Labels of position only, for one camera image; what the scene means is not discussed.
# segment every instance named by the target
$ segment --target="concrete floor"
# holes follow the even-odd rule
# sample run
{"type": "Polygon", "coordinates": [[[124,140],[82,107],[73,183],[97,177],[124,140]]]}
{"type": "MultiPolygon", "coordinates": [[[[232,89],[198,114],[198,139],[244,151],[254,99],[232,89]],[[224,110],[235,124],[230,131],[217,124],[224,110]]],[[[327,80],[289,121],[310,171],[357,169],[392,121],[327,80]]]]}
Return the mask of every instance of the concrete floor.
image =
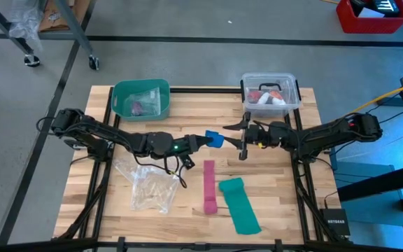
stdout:
{"type": "MultiPolygon", "coordinates": [[[[8,13],[8,6],[0,1],[2,13],[8,13]]],[[[391,35],[343,33],[335,7],[316,0],[98,1],[87,34],[403,41],[403,27],[391,35]]],[[[10,41],[0,40],[0,223],[36,138],[34,124],[46,112],[72,45],[42,43],[45,50],[37,54],[43,65],[30,69],[10,41]]],[[[100,71],[90,70],[86,54],[79,50],[59,109],[85,108],[92,85],[140,78],[164,78],[171,85],[238,85],[243,73],[272,71],[290,72],[301,87],[313,87],[321,119],[327,122],[398,88],[403,77],[403,48],[106,41],[92,45],[101,58],[100,71]]],[[[380,108],[374,114],[388,118],[398,111],[380,108]]],[[[337,157],[403,167],[403,152],[398,151],[403,139],[388,144],[403,135],[403,115],[384,130],[382,140],[349,146],[337,157]],[[377,148],[383,149],[377,155],[359,155],[377,148]]],[[[48,138],[11,243],[51,237],[71,157],[72,150],[62,141],[48,138]]],[[[387,230],[397,228],[351,226],[358,244],[402,248],[402,239],[393,245],[392,239],[383,238],[387,230]]]]}

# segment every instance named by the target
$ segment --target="pink resistance band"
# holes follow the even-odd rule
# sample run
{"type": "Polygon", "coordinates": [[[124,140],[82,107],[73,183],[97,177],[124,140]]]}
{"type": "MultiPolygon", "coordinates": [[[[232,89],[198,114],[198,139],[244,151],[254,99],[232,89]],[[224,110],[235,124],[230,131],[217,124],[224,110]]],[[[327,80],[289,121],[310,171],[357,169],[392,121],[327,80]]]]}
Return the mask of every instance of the pink resistance band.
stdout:
{"type": "Polygon", "coordinates": [[[215,200],[214,164],[214,160],[205,160],[203,165],[205,214],[217,213],[217,202],[215,200]]]}

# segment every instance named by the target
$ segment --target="red bin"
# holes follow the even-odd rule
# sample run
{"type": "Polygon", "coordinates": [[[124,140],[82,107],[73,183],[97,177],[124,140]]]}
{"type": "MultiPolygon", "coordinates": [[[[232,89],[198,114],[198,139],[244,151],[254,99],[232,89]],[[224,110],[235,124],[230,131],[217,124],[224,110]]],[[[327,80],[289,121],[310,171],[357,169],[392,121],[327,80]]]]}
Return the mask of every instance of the red bin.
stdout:
{"type": "Polygon", "coordinates": [[[345,33],[391,34],[403,25],[403,0],[395,0],[399,17],[356,17],[349,0],[341,0],[337,6],[341,28],[345,33]]]}

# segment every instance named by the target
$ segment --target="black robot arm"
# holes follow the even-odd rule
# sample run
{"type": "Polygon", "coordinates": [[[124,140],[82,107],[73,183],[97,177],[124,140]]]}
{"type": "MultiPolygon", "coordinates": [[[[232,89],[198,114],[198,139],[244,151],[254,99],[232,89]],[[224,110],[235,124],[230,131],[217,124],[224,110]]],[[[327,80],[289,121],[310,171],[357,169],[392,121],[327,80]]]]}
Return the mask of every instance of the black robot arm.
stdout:
{"type": "Polygon", "coordinates": [[[247,158],[247,144],[255,144],[261,148],[280,146],[286,151],[293,151],[296,160],[313,162],[314,157],[328,148],[350,141],[375,141],[382,137],[377,117],[368,113],[352,113],[300,131],[292,129],[284,122],[271,122],[269,125],[258,121],[249,125],[249,122],[250,113],[245,112],[239,124],[224,127],[227,130],[243,130],[240,140],[225,137],[226,141],[241,150],[240,160],[247,158]]]}
{"type": "Polygon", "coordinates": [[[105,125],[79,109],[70,108],[59,111],[52,122],[51,130],[57,137],[74,138],[74,141],[68,140],[66,143],[71,147],[87,147],[89,157],[98,161],[108,159],[108,149],[112,142],[124,146],[135,158],[150,156],[158,160],[178,157],[187,169],[195,165],[189,155],[212,141],[210,137],[193,134],[174,139],[166,132],[129,133],[105,125]]]}

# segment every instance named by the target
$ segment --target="clear plastic container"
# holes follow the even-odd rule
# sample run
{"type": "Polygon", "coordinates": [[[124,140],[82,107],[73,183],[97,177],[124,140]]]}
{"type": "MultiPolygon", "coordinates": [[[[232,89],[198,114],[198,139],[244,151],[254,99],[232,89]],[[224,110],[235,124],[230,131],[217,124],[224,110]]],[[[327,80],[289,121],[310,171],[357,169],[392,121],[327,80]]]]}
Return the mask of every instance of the clear plastic container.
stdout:
{"type": "Polygon", "coordinates": [[[254,117],[283,117],[298,109],[296,79],[290,73],[245,73],[243,109],[254,117]]]}

